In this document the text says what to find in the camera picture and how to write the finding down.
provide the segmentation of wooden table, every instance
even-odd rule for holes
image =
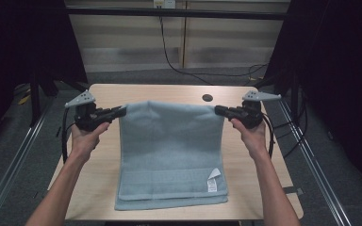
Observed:
[[[104,85],[90,87],[98,107],[110,108],[147,100],[192,105],[241,104],[246,87],[163,86],[163,85]],[[205,102],[204,94],[213,96]],[[240,133],[228,121],[222,132],[222,160],[228,184],[228,202],[157,210],[115,211],[114,203],[120,171],[120,133],[118,120],[100,136],[100,143],[90,161],[82,169],[70,202],[66,219],[90,220],[243,220],[262,219],[263,207],[255,164],[240,140]],[[293,186],[277,144],[272,162],[283,187]],[[58,162],[52,181],[62,167]],[[295,193],[288,194],[299,218],[302,206]]]

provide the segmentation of hand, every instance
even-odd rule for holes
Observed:
[[[249,155],[256,160],[260,155],[266,153],[266,125],[261,122],[253,129],[246,129],[245,126],[237,119],[232,119],[231,123],[234,128],[240,131],[240,138],[245,143],[246,148],[249,150]]]
[[[82,163],[86,163],[90,159],[92,150],[95,149],[99,143],[99,136],[103,134],[109,126],[110,123],[104,122],[94,131],[87,132],[80,130],[74,124],[72,126],[72,152],[70,156],[74,156],[80,159]]]

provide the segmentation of towel tag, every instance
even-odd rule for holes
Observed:
[[[217,168],[211,171],[210,176],[207,178],[207,192],[217,192],[217,183],[215,177],[220,175],[221,173]]]

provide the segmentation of light blue towel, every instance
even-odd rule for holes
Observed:
[[[120,118],[122,162],[115,209],[227,202],[224,118],[214,113],[214,106],[148,101],[126,107]]]

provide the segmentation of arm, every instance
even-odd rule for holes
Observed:
[[[231,120],[241,133],[241,139],[254,159],[257,178],[263,201],[264,224],[300,225],[298,217],[282,189],[272,160],[266,149],[265,124],[262,122],[256,128],[248,130],[238,120]]]
[[[99,143],[109,123],[102,123],[93,132],[72,127],[72,152],[52,184],[46,197],[34,211],[26,225],[63,225],[75,184],[92,150]]]

